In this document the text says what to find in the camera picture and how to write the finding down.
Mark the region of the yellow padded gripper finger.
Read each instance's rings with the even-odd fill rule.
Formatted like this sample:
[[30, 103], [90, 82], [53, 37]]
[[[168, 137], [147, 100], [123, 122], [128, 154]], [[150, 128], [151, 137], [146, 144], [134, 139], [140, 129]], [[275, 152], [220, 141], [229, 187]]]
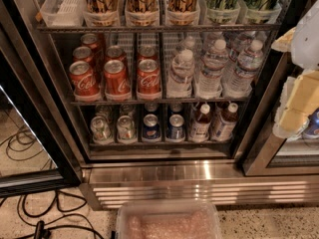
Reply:
[[319, 71], [307, 70], [297, 78], [288, 77], [279, 102], [272, 132], [280, 138], [297, 136], [319, 108]]

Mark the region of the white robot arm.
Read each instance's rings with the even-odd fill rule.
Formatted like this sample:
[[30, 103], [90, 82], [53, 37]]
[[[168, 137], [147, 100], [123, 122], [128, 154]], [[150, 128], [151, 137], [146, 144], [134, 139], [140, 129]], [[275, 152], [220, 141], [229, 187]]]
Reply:
[[319, 1], [271, 48], [289, 53], [292, 63], [303, 70], [298, 77], [287, 78], [272, 129], [277, 137], [294, 137], [306, 128], [309, 117], [319, 108]]

